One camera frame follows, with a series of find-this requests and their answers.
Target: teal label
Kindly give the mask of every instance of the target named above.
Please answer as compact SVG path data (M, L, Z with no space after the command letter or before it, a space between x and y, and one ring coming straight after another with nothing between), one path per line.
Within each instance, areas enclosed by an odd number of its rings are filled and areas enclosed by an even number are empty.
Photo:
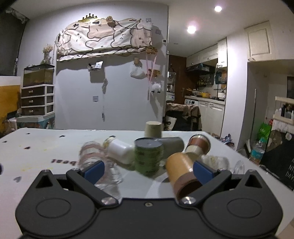
M257 151L255 151L255 150L252 150L252 152L251 152L251 156L254 157L254 158L256 158L256 159L260 159L260 160L261 160L263 154L262 154L262 153L259 153L259 152L257 152Z

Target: gray cup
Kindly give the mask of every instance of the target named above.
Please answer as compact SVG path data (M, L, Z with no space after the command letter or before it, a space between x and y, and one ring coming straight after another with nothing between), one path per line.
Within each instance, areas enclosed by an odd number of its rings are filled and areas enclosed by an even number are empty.
M169 137L157 139L163 144L163 159L168 158L174 153L179 153L184 150L184 141L180 137Z

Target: gray lid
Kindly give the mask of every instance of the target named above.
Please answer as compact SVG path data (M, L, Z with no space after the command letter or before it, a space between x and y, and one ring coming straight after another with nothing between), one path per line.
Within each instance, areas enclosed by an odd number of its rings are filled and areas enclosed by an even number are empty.
M162 146L162 142L156 138L139 138L135 140L135 146L139 148L158 148Z

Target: blue rubber pad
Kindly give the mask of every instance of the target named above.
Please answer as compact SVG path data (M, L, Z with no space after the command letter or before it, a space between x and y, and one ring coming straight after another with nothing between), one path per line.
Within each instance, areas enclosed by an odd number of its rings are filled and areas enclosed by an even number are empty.
M197 161L194 162L193 173L202 185L206 184L215 177L213 172Z
M100 161L84 172L84 178L90 183L95 184L103 176L104 170L105 165L102 161Z

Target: upper cabinet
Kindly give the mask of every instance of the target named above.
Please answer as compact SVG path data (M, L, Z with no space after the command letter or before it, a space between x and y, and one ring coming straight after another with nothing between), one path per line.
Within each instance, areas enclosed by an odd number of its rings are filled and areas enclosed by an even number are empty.
M214 45L203 51L197 52L192 56L187 57L186 67L193 66L199 63L207 62L218 57L218 46Z
M218 64L217 68L223 68L228 66L227 55L227 39L223 39L218 42Z
M275 46L270 22L264 22L245 29L248 36L248 61L275 60Z
M214 45L209 48L204 49L201 53L201 63L207 62L218 57L218 46Z

